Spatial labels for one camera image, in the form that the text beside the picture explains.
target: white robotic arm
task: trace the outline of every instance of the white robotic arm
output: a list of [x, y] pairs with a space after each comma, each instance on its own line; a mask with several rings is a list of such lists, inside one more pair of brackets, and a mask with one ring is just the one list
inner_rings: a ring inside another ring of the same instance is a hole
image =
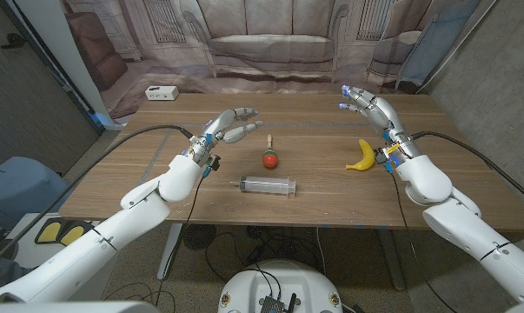
[[386, 139], [387, 147], [376, 151], [378, 163], [385, 163], [390, 173], [396, 165], [401, 180], [408, 182], [410, 200], [432, 205], [423, 212], [429, 227], [480, 262], [517, 302], [524, 303], [524, 252], [481, 220], [478, 206], [420, 152], [385, 99], [348, 86], [342, 91], [354, 103], [340, 107], [363, 114]]
[[219, 167], [211, 150], [219, 140], [235, 143], [262, 125], [261, 121], [224, 131], [238, 120], [257, 115], [252, 109], [225, 110], [210, 121], [190, 146], [175, 156], [165, 174], [129, 192], [123, 208], [114, 216], [78, 238], [46, 263], [0, 288], [0, 303], [50, 303], [68, 300], [89, 281], [120, 249], [169, 216], [167, 203], [182, 201], [200, 176]]

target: banana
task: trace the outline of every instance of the banana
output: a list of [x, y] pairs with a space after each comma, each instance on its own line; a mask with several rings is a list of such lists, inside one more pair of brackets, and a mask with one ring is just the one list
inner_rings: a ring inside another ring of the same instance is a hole
[[360, 139], [358, 144], [360, 144], [360, 148], [362, 149], [362, 160], [355, 165], [347, 165], [347, 170], [367, 170], [374, 164], [374, 150], [370, 147], [369, 143], [364, 139]]

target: black cable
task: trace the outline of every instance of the black cable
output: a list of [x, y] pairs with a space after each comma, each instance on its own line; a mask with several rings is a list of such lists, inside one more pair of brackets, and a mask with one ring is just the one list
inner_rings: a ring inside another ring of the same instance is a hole
[[55, 198], [55, 200], [53, 200], [53, 202], [51, 202], [47, 208], [45, 208], [45, 210], [41, 211], [37, 216], [36, 218], [34, 218], [28, 225], [26, 225], [26, 227], [24, 227], [24, 229], [18, 233], [18, 235], [16, 235], [9, 243], [7, 243], [7, 245], [4, 246], [4, 248], [1, 249], [0, 251], [0, 259], [1, 259], [1, 256], [3, 256], [3, 254], [9, 250], [14, 244], [18, 243], [18, 241], [24, 236], [26, 235], [26, 233], [28, 231], [30, 231], [32, 229], [32, 227], [34, 227], [34, 225], [37, 224], [37, 222], [39, 222], [39, 220], [42, 219], [42, 217], [45, 216], [45, 214], [47, 214], [51, 209], [53, 209], [53, 207], [55, 206], [55, 204], [57, 202], [59, 202], [63, 197], [64, 195], [66, 195], [86, 174], [88, 174], [88, 172], [94, 167], [96, 166], [98, 163], [100, 163], [106, 156], [109, 155], [109, 153], [113, 152], [113, 150], [115, 150], [116, 148], [118, 148], [121, 144], [123, 144], [124, 142], [126, 142], [127, 140], [131, 139], [132, 137], [135, 137], [137, 135], [140, 135], [144, 132], [147, 132], [147, 131], [152, 131], [152, 130], [161, 130], [161, 129], [173, 129], [173, 130], [180, 130], [188, 139], [190, 139], [192, 137], [192, 134], [185, 130], [184, 128], [182, 127], [179, 127], [179, 126], [175, 126], [175, 125], [156, 125], [156, 126], [149, 126], [149, 127], [146, 127], [146, 128], [143, 128], [141, 130], [137, 130], [125, 137], [123, 137], [123, 139], [119, 140], [117, 143], [115, 143], [114, 145], [112, 145], [111, 147], [109, 147], [105, 152], [103, 152], [103, 154], [101, 156], [99, 156], [94, 162], [93, 164], [91, 164], [90, 166], [88, 166], [88, 168], [86, 168], [86, 170], [83, 170], [82, 173], [80, 173], [80, 175], [78, 175], [78, 177], [74, 180], [74, 182], [72, 182], [71, 184], [69, 184], [69, 186], [67, 186], [67, 188], [65, 188], [63, 190], [63, 192], [61, 192], [61, 194], [59, 194], [59, 196], [57, 196], [57, 198]]
[[267, 242], [263, 241], [263, 239], [262, 239], [262, 242], [264, 244], [266, 244], [275, 255], [279, 255], [279, 253], [275, 252], [275, 250], [271, 247], [271, 245], [269, 244], [271, 241], [290, 241], [290, 242], [292, 242], [293, 240], [296, 240], [309, 254], [312, 255], [312, 257], [314, 258], [314, 267], [317, 268], [321, 273], [323, 273], [323, 269], [321, 268], [322, 263], [320, 262], [319, 254], [315, 253], [312, 249], [310, 249], [309, 247], [307, 247], [304, 244], [304, 243], [310, 243], [311, 245], [313, 245], [318, 250], [318, 247], [317, 247], [317, 245], [315, 245], [315, 243], [312, 243], [308, 239], [300, 238], [298, 236], [288, 236], [288, 235], [282, 235], [282, 234], [271, 234], [271, 233], [268, 232], [268, 230], [266, 230], [265, 233], [266, 233], [266, 235], [268, 236], [269, 239], [268, 239]]
[[104, 300], [108, 300], [111, 296], [115, 295], [115, 294], [117, 293], [117, 291], [119, 291], [119, 290], [122, 290], [122, 289], [128, 288], [128, 287], [133, 286], [133, 285], [137, 285], [137, 284], [140, 284], [140, 285], [146, 286], [146, 288], [147, 288], [148, 291], [149, 291], [149, 294], [150, 294], [150, 295], [153, 294], [151, 288], [150, 288], [149, 285], [146, 284], [146, 283], [128, 283], [128, 284], [125, 284], [123, 287], [121, 287], [121, 288], [119, 288], [119, 289], [117, 289], [117, 290], [111, 292], [108, 296], [105, 297]]
[[461, 142], [459, 140], [456, 140], [456, 139], [454, 139], [452, 137], [449, 137], [447, 135], [443, 135], [441, 133], [434, 132], [434, 131], [417, 132], [417, 133], [412, 135], [412, 138], [413, 138], [413, 140], [416, 140], [416, 139], [424, 137], [426, 135], [431, 135], [431, 136], [435, 136], [435, 137], [446, 139], [446, 140], [450, 141], [451, 143], [456, 143], [456, 144], [460, 145], [462, 148], [464, 148], [464, 149], [474, 153], [476, 156], [478, 156], [480, 159], [482, 159], [490, 168], [494, 169], [501, 176], [503, 176], [503, 178], [507, 179], [518, 191], [520, 191], [524, 195], [524, 188], [522, 186], [520, 186], [512, 177], [510, 177], [501, 168], [499, 168], [499, 166], [495, 165], [495, 163], [493, 163], [486, 156], [481, 154], [478, 150], [470, 147], [469, 145], [467, 145], [467, 144], [465, 144], [465, 143], [463, 143], [463, 142]]
[[224, 236], [224, 235], [229, 235], [229, 236], [232, 236], [233, 237], [233, 242], [235, 244], [235, 253], [236, 253], [236, 257], [238, 257], [239, 261], [241, 262], [242, 265], [246, 266], [247, 264], [242, 260], [242, 258], [240, 257], [240, 255], [238, 254], [238, 249], [236, 248], [236, 236], [232, 233], [229, 233], [228, 231], [225, 231], [219, 235], [217, 235], [215, 238], [213, 238], [213, 242], [211, 242], [209, 244], [209, 246], [206, 248], [206, 250], [204, 251], [204, 255], [205, 255], [205, 258], [206, 258], [206, 263], [208, 264], [209, 268], [211, 269], [211, 271], [216, 274], [217, 277], [219, 277], [219, 279], [221, 279], [224, 283], [227, 282], [227, 279], [225, 279], [223, 276], [219, 275], [219, 273], [217, 273], [216, 269], [213, 267], [213, 265], [211, 265], [211, 262], [209, 261], [209, 258], [208, 258], [208, 249], [209, 247], [211, 247], [211, 244], [213, 244], [216, 239], [220, 236]]
[[260, 269], [260, 265], [258, 265], [258, 262], [255, 263], [255, 266], [256, 266], [256, 268], [258, 268], [260, 273], [262, 273], [263, 278], [265, 278], [265, 281], [268, 282], [268, 285], [269, 285], [269, 297], [273, 298], [273, 288], [271, 287], [271, 283], [269, 282], [268, 277], [265, 276], [265, 274], [263, 274], [262, 269]]
[[141, 300], [144, 300], [144, 299], [147, 298], [148, 296], [153, 297], [153, 295], [155, 295], [155, 294], [158, 294], [158, 295], [161, 295], [161, 294], [167, 294], [167, 295], [171, 296], [171, 299], [173, 300], [173, 313], [176, 312], [176, 301], [175, 301], [175, 296], [173, 296], [173, 294], [170, 293], [170, 292], [168, 292], [168, 291], [165, 291], [165, 290], [155, 291], [155, 292], [152, 292], [152, 293], [149, 294], [149, 295], [143, 296]]
[[157, 306], [159, 304], [159, 296], [161, 295], [161, 290], [163, 289], [163, 280], [161, 280], [161, 283], [159, 284], [159, 290], [157, 291], [157, 299], [156, 299], [156, 304], [155, 306]]
[[410, 248], [412, 249], [412, 254], [415, 256], [416, 266], [418, 267], [418, 271], [421, 275], [421, 277], [426, 282], [426, 285], [432, 290], [435, 296], [443, 303], [446, 307], [448, 307], [452, 312], [457, 313], [455, 309], [453, 309], [450, 305], [443, 300], [443, 298], [435, 291], [434, 287], [432, 287], [431, 283], [429, 283], [428, 278], [424, 275], [423, 270], [421, 269], [420, 261], [418, 261], [418, 256], [416, 255], [415, 246], [412, 244], [412, 237], [410, 236], [410, 231], [408, 230], [408, 224], [407, 219], [404, 216], [404, 211], [402, 210], [402, 204], [401, 204], [401, 195], [399, 194], [399, 186], [397, 185], [397, 180], [395, 179], [395, 175], [391, 173], [391, 177], [393, 178], [393, 183], [395, 183], [395, 190], [397, 191], [397, 201], [399, 202], [399, 209], [401, 210], [402, 215], [402, 221], [404, 222], [404, 229], [407, 232], [408, 240], [410, 241]]
[[279, 286], [279, 295], [277, 296], [277, 301], [281, 300], [281, 284], [279, 283], [277, 278], [275, 276], [273, 276], [273, 274], [268, 273], [265, 270], [257, 270], [257, 269], [244, 269], [244, 270], [239, 271], [239, 273], [243, 272], [243, 271], [247, 271], [247, 270], [259, 271], [262, 274], [268, 274], [269, 276], [273, 277], [273, 279], [275, 279], [275, 281], [277, 282], [277, 286]]

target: white power strip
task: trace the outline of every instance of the white power strip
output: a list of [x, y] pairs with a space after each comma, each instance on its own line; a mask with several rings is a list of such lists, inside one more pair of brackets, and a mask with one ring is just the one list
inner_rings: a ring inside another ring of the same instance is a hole
[[148, 100], [175, 100], [178, 96], [176, 86], [149, 86], [146, 89]]

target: wooden table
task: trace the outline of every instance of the wooden table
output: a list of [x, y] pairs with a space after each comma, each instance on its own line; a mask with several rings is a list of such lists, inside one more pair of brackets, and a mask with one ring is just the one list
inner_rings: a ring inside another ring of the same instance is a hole
[[[383, 96], [412, 132], [434, 130], [465, 141], [428, 96]], [[221, 168], [202, 183], [191, 223], [289, 225], [400, 229], [395, 187], [381, 165], [366, 171], [345, 170], [361, 159], [358, 139], [383, 145], [366, 119], [339, 110], [341, 95], [189, 95], [174, 102], [147, 102], [117, 139], [155, 124], [174, 123], [198, 133], [226, 109], [259, 110], [264, 126], [234, 144], [213, 150]], [[266, 170], [262, 153], [273, 135], [279, 165]], [[481, 208], [483, 219], [499, 231], [524, 232], [524, 206], [482, 160], [434, 137], [418, 140], [421, 150], [445, 171], [454, 185]], [[165, 172], [172, 158], [189, 145], [179, 132], [155, 130], [131, 139], [100, 162], [77, 186], [60, 214], [69, 219], [106, 219], [120, 210], [121, 198], [139, 183]], [[290, 177], [296, 195], [242, 193], [229, 182], [240, 176]], [[412, 229], [428, 229], [400, 183], [401, 201]], [[183, 222], [194, 192], [172, 203], [169, 220]]]

